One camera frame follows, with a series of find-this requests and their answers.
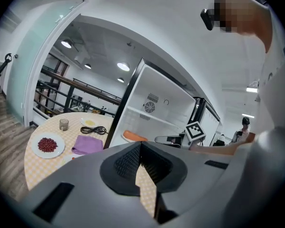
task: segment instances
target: white shirt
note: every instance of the white shirt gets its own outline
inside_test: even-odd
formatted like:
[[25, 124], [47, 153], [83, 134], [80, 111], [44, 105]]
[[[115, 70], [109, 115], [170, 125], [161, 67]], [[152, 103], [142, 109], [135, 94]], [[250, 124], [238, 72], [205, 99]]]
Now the white shirt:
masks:
[[273, 36], [259, 79], [258, 110], [250, 131], [259, 134], [285, 127], [285, 31], [270, 9]]
[[242, 129], [236, 131], [233, 135], [233, 138], [232, 138], [232, 143], [236, 143], [236, 142], [243, 142], [246, 140], [246, 138], [248, 137], [249, 135], [249, 129], [247, 129], [246, 131], [243, 131]]
[[220, 137], [218, 137], [218, 140], [225, 142], [225, 136], [221, 135]]

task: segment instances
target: ceiling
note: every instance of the ceiling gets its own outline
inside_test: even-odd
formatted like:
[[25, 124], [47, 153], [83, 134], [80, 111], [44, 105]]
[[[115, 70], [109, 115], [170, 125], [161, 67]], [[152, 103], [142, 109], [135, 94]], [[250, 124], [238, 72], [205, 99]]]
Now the ceiling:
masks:
[[[71, 39], [75, 46], [72, 48], [63, 46], [61, 41], [64, 39]], [[155, 53], [117, 32], [81, 22], [80, 15], [63, 31], [54, 46], [86, 73], [97, 73], [112, 80], [122, 77], [125, 84], [129, 83], [139, 62], [145, 58], [174, 76], [195, 96], [198, 96], [187, 80]], [[87, 53], [82, 63], [75, 60], [78, 51]], [[126, 63], [130, 71], [121, 70], [117, 66], [119, 62]], [[87, 63], [91, 65], [91, 69], [84, 67]]]

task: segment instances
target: glass cup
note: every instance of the glass cup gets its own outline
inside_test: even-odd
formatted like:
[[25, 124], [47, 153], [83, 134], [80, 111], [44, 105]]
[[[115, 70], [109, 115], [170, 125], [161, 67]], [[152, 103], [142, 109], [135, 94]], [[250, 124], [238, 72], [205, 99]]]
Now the glass cup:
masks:
[[60, 119], [60, 121], [59, 121], [59, 129], [61, 131], [68, 130], [68, 120], [67, 119]]

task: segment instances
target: white plate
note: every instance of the white plate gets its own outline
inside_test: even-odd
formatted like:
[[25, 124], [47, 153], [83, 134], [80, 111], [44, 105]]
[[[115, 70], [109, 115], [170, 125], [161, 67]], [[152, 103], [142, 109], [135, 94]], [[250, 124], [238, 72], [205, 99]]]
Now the white plate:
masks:
[[[94, 123], [94, 125], [89, 125], [89, 124], [86, 124], [86, 121], [92, 121]], [[81, 118], [80, 120], [81, 124], [86, 126], [86, 127], [97, 127], [98, 126], [98, 123], [95, 121], [95, 120], [92, 120], [91, 118]]]
[[124, 140], [128, 141], [129, 143], [135, 142], [134, 140], [127, 139], [123, 134], [121, 134], [121, 136]]
[[[43, 152], [38, 148], [38, 143], [42, 138], [48, 138], [52, 139], [56, 142], [57, 148], [53, 152]], [[55, 134], [55, 133], [41, 133], [37, 136], [32, 141], [32, 151], [39, 157], [43, 159], [52, 159], [57, 156], [59, 156], [63, 150], [65, 149], [65, 142], [63, 139]]]

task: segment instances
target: purple napkin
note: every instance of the purple napkin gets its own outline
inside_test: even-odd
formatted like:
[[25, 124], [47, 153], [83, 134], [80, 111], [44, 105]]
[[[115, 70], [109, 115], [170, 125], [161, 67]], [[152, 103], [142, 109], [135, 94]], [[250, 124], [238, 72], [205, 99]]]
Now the purple napkin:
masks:
[[100, 139], [78, 135], [72, 152], [75, 154], [91, 154], [99, 152], [103, 148], [103, 142]]

